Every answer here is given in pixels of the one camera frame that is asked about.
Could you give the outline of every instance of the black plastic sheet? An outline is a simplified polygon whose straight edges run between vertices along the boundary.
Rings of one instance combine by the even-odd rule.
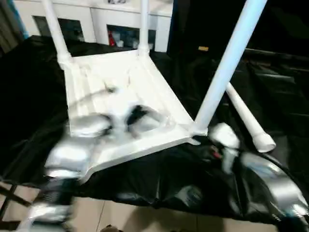
[[[124,50],[74,41],[67,45],[73,56]],[[155,52],[151,58],[189,114],[195,117],[218,61],[205,55],[180,54],[171,59]],[[304,90],[308,80],[307,71],[296,68],[299,63],[307,64],[246,53],[232,84],[277,143],[270,155],[307,192],[309,103]],[[0,60],[0,71],[1,179],[39,187],[46,181],[45,160],[67,120],[64,74],[57,64],[52,40],[27,39]],[[211,125],[218,122],[226,122],[233,128],[241,140],[241,149],[255,151],[250,135],[226,96]],[[227,176],[220,170],[220,161],[210,152],[210,141],[199,139],[202,141],[199,146],[179,145],[97,172],[72,191],[83,197],[274,223],[265,205],[248,202],[246,193],[239,188],[239,176]]]

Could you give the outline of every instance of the cabinet door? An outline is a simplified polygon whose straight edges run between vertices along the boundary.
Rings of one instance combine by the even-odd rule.
[[[108,30],[110,26],[118,26],[124,28],[140,28],[140,14],[134,12],[91,9],[93,23],[96,33],[97,42],[100,44],[109,44]],[[150,31],[155,31],[154,50],[158,52],[166,52],[169,41],[170,17],[150,15],[149,26]]]
[[[29,35],[50,36],[41,2],[14,0],[16,9]],[[90,8],[54,4],[65,39],[96,42]]]

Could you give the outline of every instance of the floor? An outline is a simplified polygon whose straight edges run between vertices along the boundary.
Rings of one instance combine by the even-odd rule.
[[[32,201],[37,189],[18,186],[16,195]],[[0,206],[4,197],[0,196]],[[22,220],[27,208],[11,202],[4,220]],[[272,225],[201,216],[168,209],[152,209],[91,198],[75,198],[75,213],[70,225],[75,232],[99,232],[107,225],[124,232],[276,232]]]

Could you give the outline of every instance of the white pole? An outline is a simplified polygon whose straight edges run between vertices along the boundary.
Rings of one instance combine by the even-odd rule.
[[[276,143],[269,134],[265,133],[261,125],[255,119],[231,83],[228,83],[226,92],[235,109],[237,110],[241,120],[245,124],[248,132],[250,133],[256,149],[261,153],[275,149]]]
[[[140,0],[140,44],[139,55],[148,55],[149,0]]]
[[[247,0],[195,119],[193,131],[207,131],[211,118],[248,44],[267,0]]]
[[[49,30],[52,34],[53,41],[57,50],[58,63],[61,66],[61,63],[68,61],[71,58],[70,53],[68,52],[66,43],[64,42],[63,35],[60,29],[58,19],[56,17],[53,5],[50,0],[42,0],[46,20],[48,23]]]

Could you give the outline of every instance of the white cabinet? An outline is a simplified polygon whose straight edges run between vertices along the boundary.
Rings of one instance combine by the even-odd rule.
[[[52,0],[64,37],[72,37],[74,32],[69,30],[73,27],[77,28],[75,34],[82,41],[109,44],[109,25],[140,28],[140,0],[127,0],[128,2],[124,4],[108,4],[107,1]],[[155,31],[154,49],[166,52],[173,2],[149,1],[149,30]],[[14,3],[30,36],[48,34],[47,24],[44,25],[45,12],[40,0],[14,0]],[[70,27],[65,28],[65,24],[70,24]]]
[[[97,43],[109,44],[108,25],[140,28],[140,14],[113,10],[92,9]],[[150,15],[149,30],[155,31],[155,51],[166,52],[169,41],[170,17]]]
[[[14,4],[29,35],[41,35],[41,31],[45,30],[38,25],[38,22],[42,21],[45,17],[42,3],[40,1],[14,0]],[[59,19],[77,21],[85,42],[96,42],[90,8],[54,4],[54,9]]]

